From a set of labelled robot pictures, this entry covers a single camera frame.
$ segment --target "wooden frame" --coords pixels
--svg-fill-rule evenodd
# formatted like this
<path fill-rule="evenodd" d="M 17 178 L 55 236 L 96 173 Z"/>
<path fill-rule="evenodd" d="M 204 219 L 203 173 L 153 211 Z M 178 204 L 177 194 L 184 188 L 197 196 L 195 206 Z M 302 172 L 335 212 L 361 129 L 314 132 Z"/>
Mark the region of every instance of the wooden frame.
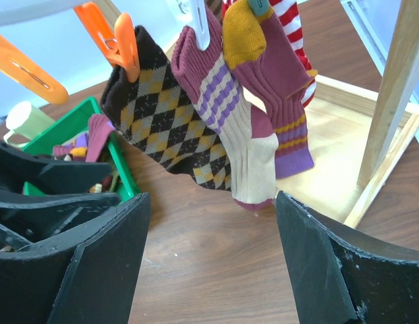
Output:
<path fill-rule="evenodd" d="M 114 23 L 111 1 L 97 3 Z M 419 0 L 403 0 L 379 93 L 317 76 L 306 110 L 316 165 L 278 180 L 278 189 L 357 227 L 419 128 L 419 106 L 408 103 L 418 79 Z M 249 92 L 247 99 L 264 109 Z"/>

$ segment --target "teal clothespin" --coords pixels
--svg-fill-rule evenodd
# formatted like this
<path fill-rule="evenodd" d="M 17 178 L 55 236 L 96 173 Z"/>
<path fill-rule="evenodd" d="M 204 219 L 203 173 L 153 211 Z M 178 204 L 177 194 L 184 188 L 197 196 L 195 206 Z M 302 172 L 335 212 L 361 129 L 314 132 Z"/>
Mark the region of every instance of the teal clothespin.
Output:
<path fill-rule="evenodd" d="M 247 0 L 252 12 L 257 17 L 263 16 L 269 10 L 269 0 Z"/>

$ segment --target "mug handle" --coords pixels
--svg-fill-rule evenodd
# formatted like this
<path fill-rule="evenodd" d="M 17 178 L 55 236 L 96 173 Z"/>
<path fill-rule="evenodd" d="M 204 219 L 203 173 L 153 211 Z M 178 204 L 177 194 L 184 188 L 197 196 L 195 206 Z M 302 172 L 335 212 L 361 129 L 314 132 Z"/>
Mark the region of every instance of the mug handle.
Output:
<path fill-rule="evenodd" d="M 9 138 L 12 137 L 14 134 L 15 134 L 15 132 L 13 130 L 10 130 L 3 137 L 4 142 L 6 142 L 8 145 L 12 145 L 12 146 L 16 147 L 17 149 L 21 149 L 22 147 L 25 147 L 29 143 L 29 142 L 26 142 L 26 143 L 22 143 L 22 144 L 16 144 L 16 143 L 9 142 Z"/>

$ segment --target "clothespin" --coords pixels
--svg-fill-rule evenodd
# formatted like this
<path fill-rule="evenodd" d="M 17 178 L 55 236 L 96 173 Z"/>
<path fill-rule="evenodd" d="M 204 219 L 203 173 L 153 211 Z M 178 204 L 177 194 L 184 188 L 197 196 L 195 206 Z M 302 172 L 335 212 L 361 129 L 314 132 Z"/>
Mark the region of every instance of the clothespin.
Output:
<path fill-rule="evenodd" d="M 94 2 L 88 2 L 74 8 L 93 41 L 114 67 L 125 69 L 127 79 L 135 82 L 140 74 L 136 35 L 133 21 L 128 13 L 122 13 L 112 31 L 102 11 Z"/>
<path fill-rule="evenodd" d="M 166 0 L 176 21 L 193 28 L 197 47 L 204 51 L 211 42 L 204 0 Z"/>
<path fill-rule="evenodd" d="M 269 0 L 248 0 L 252 12 L 257 17 L 263 16 L 269 10 Z"/>
<path fill-rule="evenodd" d="M 49 103 L 68 100 L 67 90 L 0 35 L 0 71 Z"/>

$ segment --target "red and white striped sock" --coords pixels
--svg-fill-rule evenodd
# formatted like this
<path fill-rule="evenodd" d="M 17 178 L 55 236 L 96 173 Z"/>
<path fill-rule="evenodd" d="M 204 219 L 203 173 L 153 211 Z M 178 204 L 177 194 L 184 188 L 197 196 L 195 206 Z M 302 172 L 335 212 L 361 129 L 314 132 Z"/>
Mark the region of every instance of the red and white striped sock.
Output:
<path fill-rule="evenodd" d="M 223 0 L 223 18 L 225 12 L 237 0 Z M 287 35 L 292 49 L 295 51 L 305 70 L 312 70 L 310 60 L 304 52 L 304 34 L 302 32 L 302 24 L 299 15 L 298 4 L 296 0 L 269 0 L 281 25 L 283 25 L 284 33 Z M 313 80 L 305 90 L 301 103 L 308 106 L 314 98 L 316 92 L 316 80 Z"/>

